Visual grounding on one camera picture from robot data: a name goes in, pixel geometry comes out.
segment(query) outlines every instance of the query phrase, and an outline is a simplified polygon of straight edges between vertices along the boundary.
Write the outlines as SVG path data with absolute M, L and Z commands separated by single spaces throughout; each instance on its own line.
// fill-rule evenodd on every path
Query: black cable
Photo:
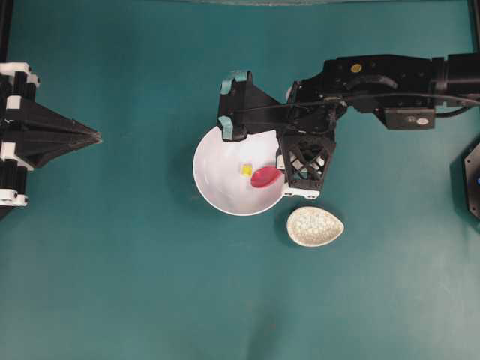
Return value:
M 456 109 L 455 111 L 450 111 L 450 112 L 438 112 L 435 114 L 437 118 L 453 118 L 454 116 L 460 115 L 465 113 L 466 111 L 472 109 L 472 106 L 464 106 L 461 107 L 460 109 Z
M 312 107 L 312 106 L 325 105 L 325 104 L 331 104 L 331 103 L 341 103 L 344 101 L 356 101 L 356 100 L 370 99 L 370 98 L 388 98 L 388 97 L 395 97 L 395 96 L 398 96 L 398 97 L 412 96 L 416 98 L 435 98 L 435 99 L 441 99 L 444 101 L 459 101 L 462 103 L 462 105 L 471 104 L 472 106 L 480 106 L 480 101 L 478 100 L 473 100 L 473 99 L 469 99 L 468 97 L 461 97 L 456 95 L 426 94 L 422 92 L 386 92 L 386 93 L 380 93 L 380 94 L 357 94 L 357 95 L 350 95 L 346 97 L 333 97 L 331 99 L 318 100 L 318 101 L 308 101 L 308 102 L 298 102 L 298 103 L 278 103 L 275 105 L 258 106 L 258 107 L 251 107 L 248 109 L 236 110 L 236 112 L 246 113 L 249 111 L 277 109 L 282 107 Z

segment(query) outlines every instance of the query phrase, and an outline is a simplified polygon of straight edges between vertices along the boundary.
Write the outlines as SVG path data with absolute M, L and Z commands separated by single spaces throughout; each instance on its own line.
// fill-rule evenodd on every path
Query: black mechanical part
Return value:
M 335 127 L 348 107 L 374 114 L 389 130 L 429 130 L 436 106 L 458 107 L 439 114 L 452 117 L 479 105 L 478 99 L 480 54 L 447 60 L 368 55 L 326 61 L 321 73 L 293 83 L 285 104 L 257 88 L 249 73 L 220 96 L 218 116 L 232 119 L 232 141 L 276 130 L 289 186 L 320 191 Z
M 463 171 L 468 209 L 480 220 L 480 144 L 463 159 Z
M 0 63 L 7 61 L 13 3 L 0 0 Z M 28 68 L 28 73 L 18 70 L 13 76 L 12 67 L 6 68 L 7 73 L 0 73 L 0 149 L 4 143 L 14 143 L 14 154 L 0 159 L 0 189 L 25 195 L 28 169 L 22 166 L 24 163 L 30 170 L 42 167 L 59 156 L 99 143 L 101 136 L 96 130 L 36 103 L 40 80 L 31 73 L 32 69 Z M 14 106 L 9 107 L 10 96 L 17 98 Z M 24 163 L 19 166 L 11 157 Z M 13 208 L 0 205 L 0 220 Z

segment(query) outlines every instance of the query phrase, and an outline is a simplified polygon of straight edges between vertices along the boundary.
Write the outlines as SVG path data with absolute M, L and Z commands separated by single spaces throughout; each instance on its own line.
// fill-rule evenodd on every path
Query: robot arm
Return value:
M 217 126 L 224 141 L 275 130 L 285 195 L 319 196 L 335 150 L 335 127 L 348 107 L 374 114 L 389 130 L 428 130 L 436 117 L 480 105 L 480 55 L 411 58 L 372 55 L 325 62 L 321 73 L 295 81 L 286 103 L 253 83 L 250 72 L 222 82 Z M 436 106 L 460 107 L 443 114 Z

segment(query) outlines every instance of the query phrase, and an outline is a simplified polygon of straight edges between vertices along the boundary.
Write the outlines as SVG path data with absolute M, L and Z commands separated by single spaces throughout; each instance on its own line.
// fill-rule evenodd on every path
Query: white bowl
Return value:
M 252 187 L 251 178 L 242 175 L 242 167 L 253 171 L 275 166 L 278 141 L 275 131 L 248 135 L 241 142 L 224 142 L 218 127 L 200 141 L 193 157 L 193 178 L 202 196 L 214 208 L 230 215 L 257 215 L 282 198 L 284 175 L 261 189 Z

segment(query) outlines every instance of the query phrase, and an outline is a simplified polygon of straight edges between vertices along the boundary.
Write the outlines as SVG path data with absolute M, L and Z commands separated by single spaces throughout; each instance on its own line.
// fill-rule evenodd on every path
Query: white bracket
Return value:
M 15 142 L 1 142 L 0 148 L 0 159 L 5 160 L 15 160 L 18 163 L 19 167 L 26 167 L 28 171 L 33 171 L 34 168 L 32 165 L 29 165 L 18 156 L 15 155 Z
M 304 189 L 297 189 L 295 187 L 290 187 L 288 182 L 286 182 L 282 187 L 282 194 L 285 197 L 304 197 L 308 200 L 315 200 L 319 195 L 319 191 L 315 190 L 304 190 Z
M 0 63 L 0 74 L 10 77 L 10 82 L 13 85 L 15 73 L 23 72 L 27 74 L 27 83 L 35 84 L 36 87 L 40 86 L 40 80 L 38 76 L 32 73 L 32 69 L 26 62 L 2 62 Z

